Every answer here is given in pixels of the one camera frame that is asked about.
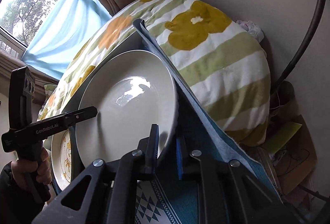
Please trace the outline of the person's left hand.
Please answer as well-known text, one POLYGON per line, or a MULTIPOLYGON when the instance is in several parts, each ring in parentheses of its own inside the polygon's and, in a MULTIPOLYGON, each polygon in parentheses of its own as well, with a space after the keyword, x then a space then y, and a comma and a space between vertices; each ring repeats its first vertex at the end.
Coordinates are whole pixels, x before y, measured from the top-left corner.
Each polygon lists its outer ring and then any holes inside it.
POLYGON ((36 181, 48 185, 51 182, 51 169, 49 164, 49 154, 45 148, 41 152, 41 164, 29 160, 18 159, 11 162, 13 178, 22 189, 27 189, 27 180, 24 178, 33 172, 37 172, 36 181))

